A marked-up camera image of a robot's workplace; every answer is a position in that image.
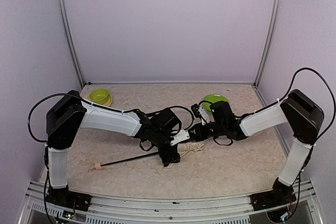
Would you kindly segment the beige folding umbrella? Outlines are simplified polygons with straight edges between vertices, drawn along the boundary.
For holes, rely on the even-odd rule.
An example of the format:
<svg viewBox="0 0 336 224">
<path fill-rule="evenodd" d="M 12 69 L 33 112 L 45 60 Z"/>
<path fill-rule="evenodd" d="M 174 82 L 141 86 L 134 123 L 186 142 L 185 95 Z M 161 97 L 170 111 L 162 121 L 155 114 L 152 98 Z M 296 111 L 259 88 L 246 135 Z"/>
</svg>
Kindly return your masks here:
<svg viewBox="0 0 336 224">
<path fill-rule="evenodd" d="M 177 152 L 180 154 L 180 157 L 185 156 L 187 153 L 190 152 L 199 152 L 204 150 L 204 144 L 202 142 L 187 142 L 187 143 L 179 143 L 177 145 Z M 130 162 L 130 161 L 136 161 L 139 159 L 144 159 L 147 157 L 152 157 L 152 156 L 158 156 L 158 152 L 153 152 L 149 154 L 144 154 L 136 157 L 131 157 L 131 158 L 126 158 L 122 159 L 119 161 L 114 161 L 114 162 L 109 162 L 109 163 L 94 163 L 91 165 L 91 167 L 88 169 L 88 172 L 93 172 L 96 170 L 103 170 L 107 166 L 115 165 L 115 164 L 120 164 L 120 163 L 125 163 L 125 162 Z"/>
</svg>

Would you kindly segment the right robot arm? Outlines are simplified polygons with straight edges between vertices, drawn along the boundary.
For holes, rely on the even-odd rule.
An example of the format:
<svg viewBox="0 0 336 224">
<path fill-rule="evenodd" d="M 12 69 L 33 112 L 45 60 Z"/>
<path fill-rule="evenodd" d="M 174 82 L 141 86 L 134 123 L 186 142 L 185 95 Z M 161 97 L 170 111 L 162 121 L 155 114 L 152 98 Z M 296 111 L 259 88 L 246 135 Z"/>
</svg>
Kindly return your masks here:
<svg viewBox="0 0 336 224">
<path fill-rule="evenodd" d="M 318 139 L 324 121 L 323 110 L 298 89 L 292 90 L 283 100 L 240 118 L 225 101 L 211 104 L 210 109 L 214 120 L 191 127 L 192 140 L 215 140 L 225 136 L 232 141 L 241 141 L 271 127 L 290 125 L 294 140 L 282 171 L 271 190 L 252 194 L 250 198 L 255 211 L 295 201 L 293 184 L 307 165 Z"/>
</svg>

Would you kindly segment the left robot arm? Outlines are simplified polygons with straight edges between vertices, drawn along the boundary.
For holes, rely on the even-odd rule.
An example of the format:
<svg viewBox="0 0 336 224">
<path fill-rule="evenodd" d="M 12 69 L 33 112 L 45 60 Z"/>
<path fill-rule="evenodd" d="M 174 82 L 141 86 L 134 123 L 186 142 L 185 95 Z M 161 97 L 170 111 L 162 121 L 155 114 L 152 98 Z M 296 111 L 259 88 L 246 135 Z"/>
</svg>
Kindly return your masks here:
<svg viewBox="0 0 336 224">
<path fill-rule="evenodd" d="M 60 93 L 61 99 L 47 112 L 44 162 L 47 169 L 44 201 L 73 211 L 88 211 L 91 195 L 69 190 L 68 151 L 79 129 L 116 132 L 149 141 L 167 167 L 181 160 L 177 146 L 171 145 L 173 128 L 182 123 L 171 109 L 146 114 L 139 109 L 117 110 L 82 98 L 78 91 Z"/>
</svg>

